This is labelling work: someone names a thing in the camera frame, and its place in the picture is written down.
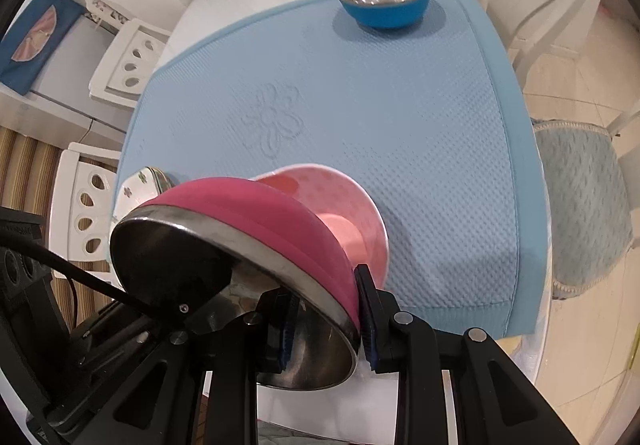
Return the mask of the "red steel bowl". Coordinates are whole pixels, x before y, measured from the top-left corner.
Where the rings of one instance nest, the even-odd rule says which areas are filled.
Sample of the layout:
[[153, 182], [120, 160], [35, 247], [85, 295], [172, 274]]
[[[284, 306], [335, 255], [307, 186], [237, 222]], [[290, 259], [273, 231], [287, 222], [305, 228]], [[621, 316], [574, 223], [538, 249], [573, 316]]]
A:
[[217, 337], [255, 314], [283, 352], [259, 383], [336, 387], [360, 344], [354, 268], [332, 231], [292, 196], [253, 180], [184, 182], [143, 202], [111, 234], [128, 295], [156, 314]]

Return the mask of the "floral octagonal plate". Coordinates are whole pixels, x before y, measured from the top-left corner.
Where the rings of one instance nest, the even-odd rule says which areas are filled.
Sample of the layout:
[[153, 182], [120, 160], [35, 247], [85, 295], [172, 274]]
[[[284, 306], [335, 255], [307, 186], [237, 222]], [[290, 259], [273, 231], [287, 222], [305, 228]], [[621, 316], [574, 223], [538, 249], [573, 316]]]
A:
[[115, 195], [112, 212], [112, 226], [115, 226], [134, 208], [160, 196], [174, 187], [163, 171], [144, 167], [124, 179]]

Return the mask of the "pink cartoon bowl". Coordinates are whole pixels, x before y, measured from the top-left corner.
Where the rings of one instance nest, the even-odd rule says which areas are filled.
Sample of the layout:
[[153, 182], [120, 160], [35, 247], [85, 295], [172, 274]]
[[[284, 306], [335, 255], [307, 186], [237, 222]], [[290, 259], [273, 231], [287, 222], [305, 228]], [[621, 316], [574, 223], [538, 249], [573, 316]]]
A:
[[381, 289], [390, 245], [381, 212], [367, 191], [340, 170], [319, 164], [282, 167], [255, 180], [293, 197], [332, 231], [352, 265], [365, 264]]

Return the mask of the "white chair near left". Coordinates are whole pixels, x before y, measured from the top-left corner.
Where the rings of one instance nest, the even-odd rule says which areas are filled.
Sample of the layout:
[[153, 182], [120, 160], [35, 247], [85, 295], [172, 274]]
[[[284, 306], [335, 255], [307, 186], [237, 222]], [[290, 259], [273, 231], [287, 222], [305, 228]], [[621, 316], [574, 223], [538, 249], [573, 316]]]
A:
[[71, 142], [55, 173], [48, 223], [48, 248], [67, 261], [103, 262], [120, 153]]

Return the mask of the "white chair near right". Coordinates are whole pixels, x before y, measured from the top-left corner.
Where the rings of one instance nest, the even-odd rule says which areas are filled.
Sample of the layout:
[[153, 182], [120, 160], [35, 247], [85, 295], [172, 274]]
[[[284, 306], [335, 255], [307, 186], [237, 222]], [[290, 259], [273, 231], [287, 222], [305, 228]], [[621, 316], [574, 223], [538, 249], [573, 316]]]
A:
[[613, 141], [639, 119], [639, 105], [608, 126], [532, 121], [550, 206], [553, 298], [578, 297], [639, 245], [639, 148], [617, 155]]

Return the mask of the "grey refrigerator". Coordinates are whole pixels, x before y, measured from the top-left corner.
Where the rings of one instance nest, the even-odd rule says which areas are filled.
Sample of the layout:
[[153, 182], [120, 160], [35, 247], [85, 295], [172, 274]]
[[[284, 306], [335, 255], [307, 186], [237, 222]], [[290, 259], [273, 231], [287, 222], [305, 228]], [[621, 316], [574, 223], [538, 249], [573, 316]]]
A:
[[89, 81], [113, 40], [85, 10], [25, 95], [1, 82], [2, 127], [60, 148], [71, 142], [122, 147], [130, 111], [89, 94]]

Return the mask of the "light blue table mat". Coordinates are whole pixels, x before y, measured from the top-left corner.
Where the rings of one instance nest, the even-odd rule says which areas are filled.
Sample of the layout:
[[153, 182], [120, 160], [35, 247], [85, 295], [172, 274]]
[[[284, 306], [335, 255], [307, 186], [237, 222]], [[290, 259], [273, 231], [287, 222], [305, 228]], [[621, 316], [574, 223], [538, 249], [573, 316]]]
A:
[[254, 178], [292, 165], [350, 176], [382, 214], [386, 286], [432, 326], [534, 331], [544, 292], [544, 172], [518, 80], [476, 0], [360, 27], [338, 0], [255, 14], [157, 69], [117, 175]]

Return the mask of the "white chair far left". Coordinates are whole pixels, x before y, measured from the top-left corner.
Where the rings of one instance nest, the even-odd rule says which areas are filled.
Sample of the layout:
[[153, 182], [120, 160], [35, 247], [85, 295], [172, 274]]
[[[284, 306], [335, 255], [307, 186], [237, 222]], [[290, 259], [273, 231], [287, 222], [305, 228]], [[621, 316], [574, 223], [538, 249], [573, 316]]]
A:
[[124, 23], [89, 81], [92, 98], [135, 109], [171, 32], [134, 18]]

